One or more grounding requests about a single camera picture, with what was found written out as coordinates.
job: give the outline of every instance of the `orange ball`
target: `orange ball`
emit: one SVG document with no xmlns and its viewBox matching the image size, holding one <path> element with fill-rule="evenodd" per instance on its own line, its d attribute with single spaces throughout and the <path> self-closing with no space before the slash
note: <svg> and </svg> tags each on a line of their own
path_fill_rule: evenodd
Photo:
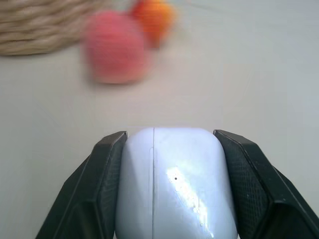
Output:
<svg viewBox="0 0 319 239">
<path fill-rule="evenodd" d="M 139 0 L 132 16 L 142 26 L 151 46 L 158 47 L 166 38 L 175 19 L 175 11 L 163 0 Z"/>
</svg>

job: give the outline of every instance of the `white table surface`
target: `white table surface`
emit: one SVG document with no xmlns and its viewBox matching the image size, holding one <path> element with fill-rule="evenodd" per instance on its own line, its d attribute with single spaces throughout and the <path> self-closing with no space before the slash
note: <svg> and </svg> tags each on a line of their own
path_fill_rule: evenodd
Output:
<svg viewBox="0 0 319 239">
<path fill-rule="evenodd" d="M 193 2 L 139 84 L 90 84 L 79 45 L 0 57 L 1 239 L 35 238 L 99 139 L 149 126 L 255 141 L 319 214 L 319 2 Z"/>
</svg>

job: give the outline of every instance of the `blurry pink object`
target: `blurry pink object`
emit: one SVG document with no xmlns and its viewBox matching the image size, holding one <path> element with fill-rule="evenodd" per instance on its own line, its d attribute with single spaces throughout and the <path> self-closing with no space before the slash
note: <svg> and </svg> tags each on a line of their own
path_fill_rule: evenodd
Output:
<svg viewBox="0 0 319 239">
<path fill-rule="evenodd" d="M 148 48 L 140 26 L 129 16 L 105 11 L 91 17 L 85 50 L 95 80 L 123 84 L 146 73 Z"/>
</svg>

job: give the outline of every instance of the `woven basket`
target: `woven basket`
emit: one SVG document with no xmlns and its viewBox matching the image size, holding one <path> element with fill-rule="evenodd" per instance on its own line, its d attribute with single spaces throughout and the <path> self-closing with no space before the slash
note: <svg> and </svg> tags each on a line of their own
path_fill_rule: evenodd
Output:
<svg viewBox="0 0 319 239">
<path fill-rule="evenodd" d="M 0 0 L 0 55 L 47 53 L 80 39 L 87 16 L 113 0 Z"/>
</svg>

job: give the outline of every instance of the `red yarn ball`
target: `red yarn ball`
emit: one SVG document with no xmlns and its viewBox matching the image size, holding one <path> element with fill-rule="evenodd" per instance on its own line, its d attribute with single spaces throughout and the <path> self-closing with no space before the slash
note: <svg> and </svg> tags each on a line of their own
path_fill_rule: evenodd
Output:
<svg viewBox="0 0 319 239">
<path fill-rule="evenodd" d="M 114 11 L 92 16 L 84 42 L 97 81 L 122 84 L 146 73 L 147 43 L 140 26 L 129 16 Z"/>
</svg>

